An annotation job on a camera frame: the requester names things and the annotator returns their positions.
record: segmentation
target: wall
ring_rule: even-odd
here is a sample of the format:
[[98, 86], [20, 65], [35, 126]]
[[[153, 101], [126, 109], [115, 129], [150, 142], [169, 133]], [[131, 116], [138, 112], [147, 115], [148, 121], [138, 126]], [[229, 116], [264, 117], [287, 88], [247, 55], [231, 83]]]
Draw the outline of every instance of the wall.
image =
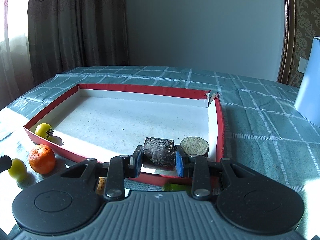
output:
[[300, 87], [300, 57], [309, 59], [313, 37], [320, 36], [320, 0], [296, 0], [296, 43], [289, 85]]
[[276, 80], [284, 0], [125, 0], [130, 65]]

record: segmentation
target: table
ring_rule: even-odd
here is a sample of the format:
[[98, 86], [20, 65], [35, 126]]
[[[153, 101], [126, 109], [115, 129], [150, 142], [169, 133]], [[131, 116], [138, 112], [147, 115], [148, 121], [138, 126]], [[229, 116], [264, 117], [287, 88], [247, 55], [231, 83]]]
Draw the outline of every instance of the table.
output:
[[[11, 213], [14, 197], [21, 188], [46, 177], [34, 173], [28, 166], [28, 151], [34, 144], [22, 127], [78, 83], [141, 84], [219, 92], [225, 121], [225, 156], [298, 192], [306, 210], [297, 230], [307, 239], [320, 235], [320, 128], [295, 110], [298, 89], [262, 79], [160, 66], [78, 67], [57, 74], [0, 111], [0, 155], [22, 159], [31, 174], [20, 187], [7, 172], [0, 175], [0, 227], [6, 233], [15, 224]], [[73, 164], [57, 158], [55, 170], [47, 176]], [[126, 180], [125, 187], [160, 190], [130, 180]]]

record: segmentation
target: wooden frame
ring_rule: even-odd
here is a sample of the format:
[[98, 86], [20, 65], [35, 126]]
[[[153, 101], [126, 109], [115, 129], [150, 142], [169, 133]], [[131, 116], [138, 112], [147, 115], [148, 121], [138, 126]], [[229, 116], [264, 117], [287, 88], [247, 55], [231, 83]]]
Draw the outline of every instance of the wooden frame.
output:
[[292, 62], [294, 57], [294, 46], [296, 39], [296, 4], [295, 0], [284, 0], [285, 24], [284, 24], [284, 44], [282, 60], [279, 69], [279, 83], [288, 84]]

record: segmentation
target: tangerine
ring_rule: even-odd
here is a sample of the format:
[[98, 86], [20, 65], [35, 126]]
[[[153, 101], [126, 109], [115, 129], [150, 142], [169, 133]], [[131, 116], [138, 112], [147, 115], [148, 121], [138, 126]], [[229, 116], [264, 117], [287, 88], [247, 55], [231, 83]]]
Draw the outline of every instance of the tangerine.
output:
[[44, 144], [35, 146], [30, 152], [28, 161], [30, 167], [39, 174], [48, 174], [56, 165], [53, 150]]

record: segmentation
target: dark gray curtain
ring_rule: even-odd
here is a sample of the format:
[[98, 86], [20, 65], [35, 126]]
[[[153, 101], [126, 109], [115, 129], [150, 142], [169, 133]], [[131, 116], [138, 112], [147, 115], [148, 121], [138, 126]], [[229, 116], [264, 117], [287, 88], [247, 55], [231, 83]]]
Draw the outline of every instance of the dark gray curtain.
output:
[[124, 0], [29, 0], [34, 84], [78, 66], [128, 65]]

